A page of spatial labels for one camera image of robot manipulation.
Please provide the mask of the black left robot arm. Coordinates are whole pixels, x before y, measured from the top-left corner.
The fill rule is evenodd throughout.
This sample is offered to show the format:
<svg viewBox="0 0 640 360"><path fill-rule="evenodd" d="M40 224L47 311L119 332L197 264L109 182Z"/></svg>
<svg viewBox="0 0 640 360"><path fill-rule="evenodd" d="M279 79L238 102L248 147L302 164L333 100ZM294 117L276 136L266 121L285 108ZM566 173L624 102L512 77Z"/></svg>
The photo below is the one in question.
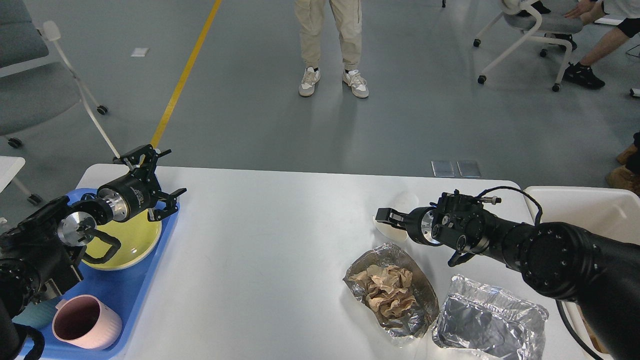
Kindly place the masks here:
<svg viewBox="0 0 640 360"><path fill-rule="evenodd" d="M83 280L80 262L103 264L121 248L121 242L98 230L112 221L125 223L144 211L151 222L178 211L181 187L165 193L158 181L158 159L170 153L151 144L138 146L115 164L128 166L125 175L97 189L96 195L70 203L60 196L1 235L1 358L13 360L31 338L28 360L38 360L45 339L31 326L13 322L29 303L62 296Z"/></svg>

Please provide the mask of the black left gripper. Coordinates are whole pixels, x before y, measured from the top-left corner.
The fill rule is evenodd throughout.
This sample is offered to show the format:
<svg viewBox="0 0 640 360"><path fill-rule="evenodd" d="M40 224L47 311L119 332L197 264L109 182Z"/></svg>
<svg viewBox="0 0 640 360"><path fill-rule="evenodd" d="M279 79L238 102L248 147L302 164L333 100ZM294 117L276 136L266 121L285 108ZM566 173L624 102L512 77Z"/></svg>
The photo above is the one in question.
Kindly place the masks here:
<svg viewBox="0 0 640 360"><path fill-rule="evenodd" d="M188 191L187 188L181 187L173 193L165 193L154 177L158 159L171 152L171 149L161 152L152 145L141 145L120 157L113 157L113 164L127 166L129 174L99 187L97 196L109 205L114 221L128 221L148 209L147 219L154 223L178 212L178 198Z"/></svg>

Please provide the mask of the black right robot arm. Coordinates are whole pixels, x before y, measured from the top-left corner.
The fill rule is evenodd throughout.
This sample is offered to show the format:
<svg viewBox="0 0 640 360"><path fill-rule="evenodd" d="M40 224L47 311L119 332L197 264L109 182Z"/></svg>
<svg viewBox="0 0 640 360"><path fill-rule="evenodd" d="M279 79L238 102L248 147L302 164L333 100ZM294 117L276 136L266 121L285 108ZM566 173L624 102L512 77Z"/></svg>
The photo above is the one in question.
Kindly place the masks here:
<svg viewBox="0 0 640 360"><path fill-rule="evenodd" d="M521 273L538 294L576 303L615 360L640 353L640 248L565 222L516 223L485 210L500 203L484 190L476 196L442 193L437 203L402 213L379 208L377 223L406 231L414 242L454 249L448 266L490 257Z"/></svg>

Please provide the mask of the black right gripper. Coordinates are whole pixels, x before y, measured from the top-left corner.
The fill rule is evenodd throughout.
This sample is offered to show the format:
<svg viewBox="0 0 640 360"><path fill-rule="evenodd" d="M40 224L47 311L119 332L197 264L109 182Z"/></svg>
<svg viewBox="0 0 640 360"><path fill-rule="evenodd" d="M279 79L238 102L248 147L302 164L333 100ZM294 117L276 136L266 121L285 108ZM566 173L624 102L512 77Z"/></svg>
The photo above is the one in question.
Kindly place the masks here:
<svg viewBox="0 0 640 360"><path fill-rule="evenodd" d="M432 237L435 210L434 206L425 206L415 208L406 214L390 207L383 207L377 210L375 221L395 229L406 230L409 238L415 243L438 247L441 246L441 242Z"/></svg>

